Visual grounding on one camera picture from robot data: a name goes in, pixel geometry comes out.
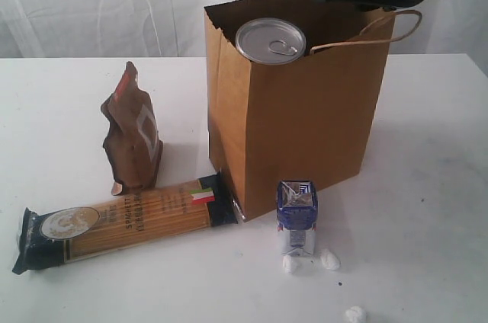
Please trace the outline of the brown coffee pouch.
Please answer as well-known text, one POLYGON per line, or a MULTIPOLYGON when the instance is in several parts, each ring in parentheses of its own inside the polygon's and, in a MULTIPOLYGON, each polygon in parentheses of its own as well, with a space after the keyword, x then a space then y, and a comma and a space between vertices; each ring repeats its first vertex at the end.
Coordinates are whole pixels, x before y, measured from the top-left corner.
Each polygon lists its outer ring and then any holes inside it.
POLYGON ((128 61, 114 92, 102 103, 109 122, 103 148, 111 165, 114 196, 155 186, 163 150, 153 104, 138 86, 136 66, 128 61))

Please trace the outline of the silver pull-tab tin can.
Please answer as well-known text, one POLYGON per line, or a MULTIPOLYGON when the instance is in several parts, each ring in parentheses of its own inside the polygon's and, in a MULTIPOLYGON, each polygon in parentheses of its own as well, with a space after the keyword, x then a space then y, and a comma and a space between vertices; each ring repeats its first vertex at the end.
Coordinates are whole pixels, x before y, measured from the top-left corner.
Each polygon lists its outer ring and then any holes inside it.
POLYGON ((291 22, 278 18, 258 18, 242 25, 236 32, 236 49, 252 62, 283 65, 305 53, 306 37, 291 22))

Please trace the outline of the brown paper bag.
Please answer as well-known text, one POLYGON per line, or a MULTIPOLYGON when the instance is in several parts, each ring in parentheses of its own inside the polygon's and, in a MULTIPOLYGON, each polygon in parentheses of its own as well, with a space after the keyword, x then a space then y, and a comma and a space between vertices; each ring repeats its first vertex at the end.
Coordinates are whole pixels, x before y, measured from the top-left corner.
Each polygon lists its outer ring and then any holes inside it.
POLYGON ((314 0, 204 9, 209 156, 244 219, 275 208, 280 181, 322 190, 360 171, 398 15, 314 0), (241 26, 267 18, 303 32, 297 59, 270 65, 239 51, 241 26))

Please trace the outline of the blue white milk carton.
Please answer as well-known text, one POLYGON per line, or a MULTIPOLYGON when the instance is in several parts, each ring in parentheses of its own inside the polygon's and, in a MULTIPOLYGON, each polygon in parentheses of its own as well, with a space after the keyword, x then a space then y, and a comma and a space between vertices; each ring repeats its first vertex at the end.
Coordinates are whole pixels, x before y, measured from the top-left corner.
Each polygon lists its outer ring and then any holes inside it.
POLYGON ((312 181, 280 181, 276 193, 282 255, 312 256, 316 245, 318 199, 312 181))

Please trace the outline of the spaghetti pasta package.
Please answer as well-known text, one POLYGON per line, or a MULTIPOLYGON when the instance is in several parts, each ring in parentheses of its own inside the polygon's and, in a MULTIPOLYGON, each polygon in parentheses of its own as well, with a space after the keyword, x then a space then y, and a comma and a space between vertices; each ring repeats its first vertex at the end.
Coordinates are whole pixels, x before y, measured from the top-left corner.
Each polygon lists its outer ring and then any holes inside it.
POLYGON ((45 270, 236 221, 220 173, 43 215, 26 209, 12 271, 45 270))

